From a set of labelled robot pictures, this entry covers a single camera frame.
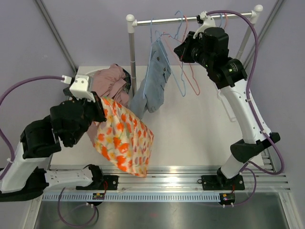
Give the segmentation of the pink pleated skirt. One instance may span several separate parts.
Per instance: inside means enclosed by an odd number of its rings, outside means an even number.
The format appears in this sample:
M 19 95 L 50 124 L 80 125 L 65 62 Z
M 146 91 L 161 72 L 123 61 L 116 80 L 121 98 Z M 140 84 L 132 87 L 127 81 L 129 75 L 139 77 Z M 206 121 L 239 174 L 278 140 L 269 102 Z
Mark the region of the pink pleated skirt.
M 108 69 L 97 71 L 93 78 L 92 90 L 100 97 L 107 121 L 93 122 L 87 135 L 93 147 L 111 144 L 114 137 L 125 131 L 130 96 L 123 89 L 126 84 L 123 68 L 112 64 Z

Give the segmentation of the dark grey dotted skirt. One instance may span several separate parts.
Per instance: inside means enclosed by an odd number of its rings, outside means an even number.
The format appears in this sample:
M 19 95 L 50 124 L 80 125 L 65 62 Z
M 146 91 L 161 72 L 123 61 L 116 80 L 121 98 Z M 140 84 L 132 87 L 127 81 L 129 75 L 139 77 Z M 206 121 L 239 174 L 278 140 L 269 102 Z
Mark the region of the dark grey dotted skirt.
M 64 93 L 64 95 L 65 95 L 68 99 L 73 97 L 73 94 L 71 93 L 69 87 L 64 88 L 64 89 L 63 89 L 63 93 Z

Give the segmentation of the orange floral skirt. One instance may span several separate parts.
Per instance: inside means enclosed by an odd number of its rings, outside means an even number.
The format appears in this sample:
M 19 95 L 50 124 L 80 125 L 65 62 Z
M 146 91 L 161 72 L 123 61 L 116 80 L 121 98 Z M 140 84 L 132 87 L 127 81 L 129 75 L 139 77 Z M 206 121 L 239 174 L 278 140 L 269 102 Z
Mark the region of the orange floral skirt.
M 128 108 L 101 98 L 106 121 L 93 122 L 88 136 L 93 147 L 119 170 L 146 177 L 153 147 L 153 132 Z

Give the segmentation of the navy plaid skirt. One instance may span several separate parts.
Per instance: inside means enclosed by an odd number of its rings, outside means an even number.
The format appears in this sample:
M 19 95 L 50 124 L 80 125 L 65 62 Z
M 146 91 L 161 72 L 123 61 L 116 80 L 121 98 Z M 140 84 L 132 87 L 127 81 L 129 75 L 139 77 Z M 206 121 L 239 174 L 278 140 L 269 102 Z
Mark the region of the navy plaid skirt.
M 126 82 L 124 86 L 124 91 L 129 94 L 130 88 L 131 88 L 131 75 L 123 68 L 123 72 L 125 74 L 124 80 Z

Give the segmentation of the light blue denim skirt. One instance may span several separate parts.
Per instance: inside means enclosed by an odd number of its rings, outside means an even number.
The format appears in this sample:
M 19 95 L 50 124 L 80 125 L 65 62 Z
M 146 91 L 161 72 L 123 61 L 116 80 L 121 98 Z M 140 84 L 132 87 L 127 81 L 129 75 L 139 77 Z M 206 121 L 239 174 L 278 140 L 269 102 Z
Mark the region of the light blue denim skirt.
M 152 44 L 147 74 L 132 98 L 129 108 L 142 119 L 145 112 L 154 113 L 164 103 L 164 90 L 171 75 L 166 50 L 160 40 Z

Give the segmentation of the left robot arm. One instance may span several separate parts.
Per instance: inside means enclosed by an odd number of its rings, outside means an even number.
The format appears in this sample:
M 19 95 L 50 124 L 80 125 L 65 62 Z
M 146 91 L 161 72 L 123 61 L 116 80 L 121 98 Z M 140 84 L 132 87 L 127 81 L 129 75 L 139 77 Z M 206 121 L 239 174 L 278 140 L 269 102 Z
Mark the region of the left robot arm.
M 87 98 L 67 100 L 50 108 L 50 114 L 26 126 L 20 136 L 15 158 L 1 170 L 1 202 L 35 199 L 44 191 L 71 187 L 94 190 L 104 178 L 99 166 L 89 164 L 81 170 L 55 172 L 39 164 L 64 147 L 73 147 L 93 122 L 106 121 L 100 98 L 92 92 Z

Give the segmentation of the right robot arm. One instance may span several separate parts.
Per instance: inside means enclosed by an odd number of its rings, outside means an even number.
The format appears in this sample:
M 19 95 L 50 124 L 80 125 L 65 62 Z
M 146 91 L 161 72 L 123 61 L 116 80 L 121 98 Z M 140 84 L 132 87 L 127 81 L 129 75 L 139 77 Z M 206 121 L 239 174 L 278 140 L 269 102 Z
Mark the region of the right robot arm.
M 229 57 L 229 36 L 222 28 L 210 27 L 203 32 L 188 32 L 174 49 L 183 63 L 197 63 L 227 99 L 242 132 L 242 139 L 230 146 L 231 155 L 216 173 L 220 189 L 233 186 L 248 161 L 280 141 L 279 133 L 263 123 L 257 106 L 247 90 L 248 76 L 243 64 Z

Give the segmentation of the white perforated plastic basket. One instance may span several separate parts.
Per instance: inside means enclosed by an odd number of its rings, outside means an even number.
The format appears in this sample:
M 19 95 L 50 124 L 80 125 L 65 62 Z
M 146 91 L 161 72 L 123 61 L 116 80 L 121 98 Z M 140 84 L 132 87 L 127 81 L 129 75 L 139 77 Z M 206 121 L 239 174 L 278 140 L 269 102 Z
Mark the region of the white perforated plastic basket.
M 94 76 L 97 71 L 108 69 L 108 66 L 80 66 L 78 68 L 78 75 Z

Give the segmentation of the white and silver clothes rack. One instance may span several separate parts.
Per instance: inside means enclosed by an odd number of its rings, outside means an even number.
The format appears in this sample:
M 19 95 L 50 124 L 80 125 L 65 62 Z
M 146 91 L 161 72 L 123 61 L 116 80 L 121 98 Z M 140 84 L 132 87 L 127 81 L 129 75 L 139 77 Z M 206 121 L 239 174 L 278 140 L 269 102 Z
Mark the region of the white and silver clothes rack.
M 261 12 L 264 10 L 263 6 L 258 4 L 254 7 L 253 10 L 251 10 L 250 12 L 246 12 L 246 13 L 241 13 L 244 17 L 249 18 L 249 22 L 252 24 L 252 27 L 254 27 L 258 21 L 258 18 L 260 17 Z M 228 18 L 238 18 L 238 15 L 236 14 L 229 14 L 228 12 L 227 16 Z M 220 16 L 212 16 L 213 19 L 220 19 Z M 135 19 L 134 15 L 132 14 L 128 14 L 126 16 L 126 21 L 127 21 L 127 30 L 128 30 L 128 34 L 129 34 L 129 47 L 130 47 L 130 65 L 131 65 L 131 97 L 134 96 L 134 94 L 137 91 L 137 78 L 136 78 L 136 62 L 135 62 L 135 41 L 134 41 L 134 33 L 135 33 L 135 28 L 138 26 L 146 26 L 146 25 L 150 25 L 151 20 L 148 21 L 138 21 Z M 185 23 L 191 22 L 191 21 L 197 21 L 196 17 L 185 17 L 185 19 L 183 20 Z M 170 23 L 178 23 L 179 19 L 178 18 L 170 18 L 170 19 L 158 19 L 158 20 L 154 20 L 152 21 L 152 25 L 154 24 L 170 24 Z M 236 58 L 241 60 L 241 57 L 244 53 L 244 49 L 248 43 L 249 37 L 251 32 L 253 32 L 253 30 L 251 29 L 251 26 L 248 25 L 248 28 L 246 30 L 246 33 L 243 37 L 243 40 L 241 42 L 241 45 L 239 47 L 239 50 L 237 52 Z M 217 96 L 220 96 L 219 99 L 222 101 L 223 106 L 226 110 L 226 113 L 229 117 L 229 120 L 231 122 L 235 122 L 237 121 L 235 115 L 233 114 L 233 109 L 231 108 L 231 106 L 229 105 L 229 102 L 227 101 L 227 99 L 224 98 L 223 95 L 221 95 L 220 91 L 218 90 L 218 94 Z

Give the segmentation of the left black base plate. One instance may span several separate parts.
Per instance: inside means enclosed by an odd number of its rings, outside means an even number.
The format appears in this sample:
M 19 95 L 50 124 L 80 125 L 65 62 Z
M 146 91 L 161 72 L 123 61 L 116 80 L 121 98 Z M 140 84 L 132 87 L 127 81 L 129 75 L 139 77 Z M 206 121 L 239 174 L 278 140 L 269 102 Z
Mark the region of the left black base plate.
M 119 176 L 103 175 L 102 178 L 94 178 L 87 186 L 77 186 L 76 190 L 117 190 Z

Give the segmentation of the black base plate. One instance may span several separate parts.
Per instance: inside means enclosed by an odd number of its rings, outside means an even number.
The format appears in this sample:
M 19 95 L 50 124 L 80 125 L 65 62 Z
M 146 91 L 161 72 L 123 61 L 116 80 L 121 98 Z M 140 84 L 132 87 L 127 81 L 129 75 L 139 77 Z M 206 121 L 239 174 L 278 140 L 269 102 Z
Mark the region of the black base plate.
M 119 176 L 103 175 L 102 178 L 94 178 L 87 186 L 77 186 L 76 190 L 117 190 Z
M 220 191 L 220 190 L 245 190 L 244 179 L 241 175 L 237 175 L 231 179 L 222 179 L 217 175 L 202 175 L 201 184 L 205 191 Z

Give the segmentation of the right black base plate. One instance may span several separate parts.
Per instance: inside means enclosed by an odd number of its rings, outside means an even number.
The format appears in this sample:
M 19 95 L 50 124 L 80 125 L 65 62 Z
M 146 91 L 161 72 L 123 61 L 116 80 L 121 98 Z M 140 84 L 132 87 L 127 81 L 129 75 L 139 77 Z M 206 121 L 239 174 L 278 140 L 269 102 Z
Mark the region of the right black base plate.
M 244 179 L 241 175 L 237 175 L 231 179 L 222 179 L 217 175 L 202 175 L 201 184 L 205 191 L 220 191 L 220 190 L 245 190 Z

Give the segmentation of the aluminium mounting rail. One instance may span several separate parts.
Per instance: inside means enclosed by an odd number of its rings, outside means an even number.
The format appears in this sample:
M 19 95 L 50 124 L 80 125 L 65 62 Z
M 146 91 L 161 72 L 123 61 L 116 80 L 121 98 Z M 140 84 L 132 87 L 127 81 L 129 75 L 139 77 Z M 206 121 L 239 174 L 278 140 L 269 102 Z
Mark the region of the aluminium mounting rail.
M 151 167 L 147 177 L 141 178 L 124 173 L 114 166 L 101 165 L 106 175 L 117 175 L 118 190 L 127 191 L 197 191 L 202 186 L 197 182 L 202 175 L 214 175 L 217 166 L 163 166 Z M 263 173 L 253 166 L 249 166 L 256 176 L 258 192 L 289 192 L 288 179 L 284 173 L 272 176 Z

